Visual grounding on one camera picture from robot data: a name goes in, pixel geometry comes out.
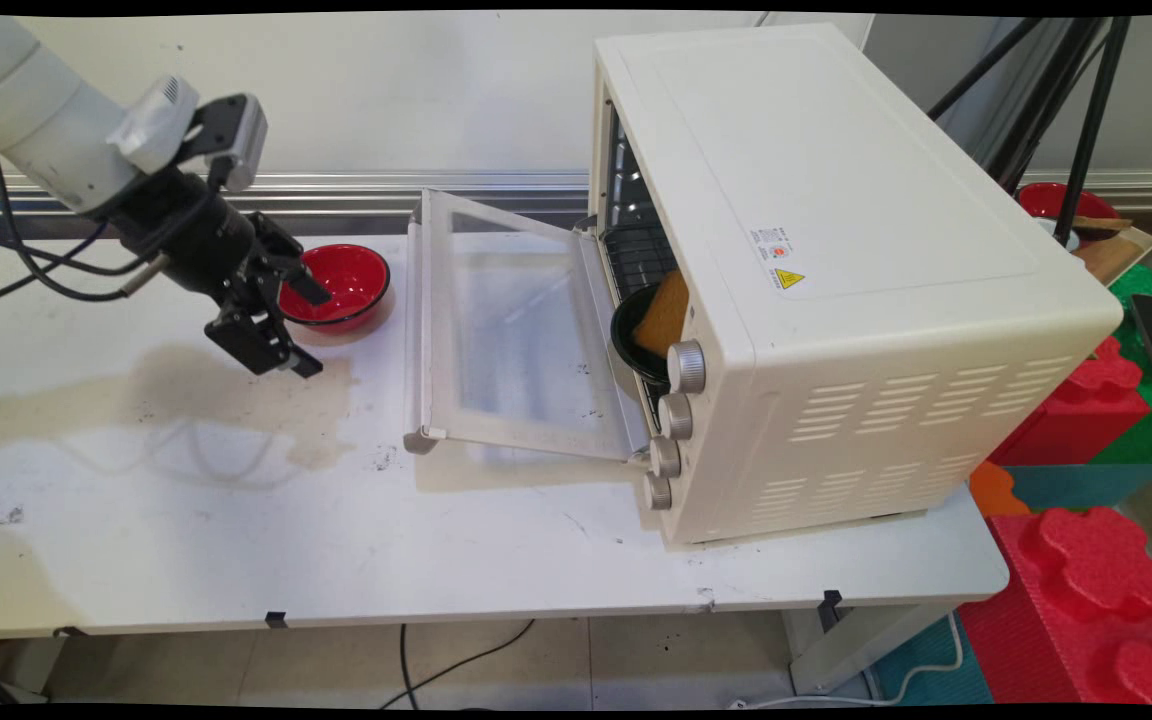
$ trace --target oven door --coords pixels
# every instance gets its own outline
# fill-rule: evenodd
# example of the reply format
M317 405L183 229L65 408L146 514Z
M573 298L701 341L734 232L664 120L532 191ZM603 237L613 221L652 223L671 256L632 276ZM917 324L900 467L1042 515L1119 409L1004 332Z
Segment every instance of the oven door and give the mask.
M425 190L408 240L408 450L458 439L627 461L646 445L593 237Z

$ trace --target white table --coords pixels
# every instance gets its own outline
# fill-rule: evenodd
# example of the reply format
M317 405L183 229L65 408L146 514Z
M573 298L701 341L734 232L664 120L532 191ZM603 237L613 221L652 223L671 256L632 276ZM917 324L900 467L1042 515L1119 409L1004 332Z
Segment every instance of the white table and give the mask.
M872 609L795 661L827 688L1005 588L965 487L925 514L668 547L639 469L455 442L407 455L406 238L349 240L389 260L393 311L351 343L296 332L325 364L308 381L250 376L202 334L211 301L165 278L113 304L38 283L0 300L0 638L265 628L270 612L296 628L812 609L836 589ZM0 286L23 272L0 250Z

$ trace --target warning label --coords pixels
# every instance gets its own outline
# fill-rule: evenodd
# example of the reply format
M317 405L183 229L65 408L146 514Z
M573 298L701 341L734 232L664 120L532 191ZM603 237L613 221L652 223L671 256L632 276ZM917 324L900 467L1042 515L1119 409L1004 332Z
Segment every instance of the warning label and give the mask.
M785 228L755 229L749 233L749 237L753 241L759 260L767 266L768 279L774 290L787 291L804 281L805 275L790 270L795 263L794 243L790 242Z
M786 273L785 270L776 270L776 282L781 286L781 290L790 290L790 287L801 281L803 275L797 273Z

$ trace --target oven knob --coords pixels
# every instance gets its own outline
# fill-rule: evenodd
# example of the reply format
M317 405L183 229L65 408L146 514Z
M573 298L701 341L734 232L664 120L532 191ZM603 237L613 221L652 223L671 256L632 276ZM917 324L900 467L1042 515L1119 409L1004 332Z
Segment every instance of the oven knob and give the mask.
M652 455L652 471L658 478L677 478L682 473L679 444L669 438L654 437L647 449Z
M685 340L669 346L666 366L669 369L669 392L705 389L705 356L699 342Z
M691 437L691 404L687 395L672 392L661 395L657 401L657 415L660 418L660 434L669 439L687 439Z
M657 473L644 473L643 497L650 510L668 510L673 502L673 498L669 497L669 480Z

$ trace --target bowl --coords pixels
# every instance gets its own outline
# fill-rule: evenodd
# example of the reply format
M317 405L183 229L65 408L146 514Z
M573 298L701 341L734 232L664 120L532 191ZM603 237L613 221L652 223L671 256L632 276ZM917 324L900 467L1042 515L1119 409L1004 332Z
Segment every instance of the bowl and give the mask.
M1052 236L1052 240L1056 240L1056 219L1055 218L1034 218L1034 222L1043 226L1044 230ZM1083 237L1079 235L1083 232L1075 232L1074 228L1069 230L1069 237L1064 238L1064 250L1070 252L1078 250L1078 245Z
M1060 182L1036 182L1026 184L1016 194L1020 202L1030 215L1036 218L1058 218L1060 215L1061 202L1064 202L1064 183ZM1084 218L1120 218L1119 211L1108 202L1091 192L1083 191L1078 197L1078 207L1074 210L1075 215ZM1102 232L1102 229L1083 229L1079 237L1083 240L1107 240L1114 237L1116 232Z
M612 347L616 348L616 355L626 361L626 365L646 382L668 387L669 372L664 364L664 357L658 357L634 342L634 328L639 327L639 323L643 323L644 316L649 313L649 306L652 305L652 298L659 287L649 285L641 288L616 306L616 311L612 313Z
M323 305L310 305L283 283L279 310L288 320L324 334L344 334L371 319L380 298L389 290L389 264L379 252L362 245L324 245L301 256L316 281L332 293Z

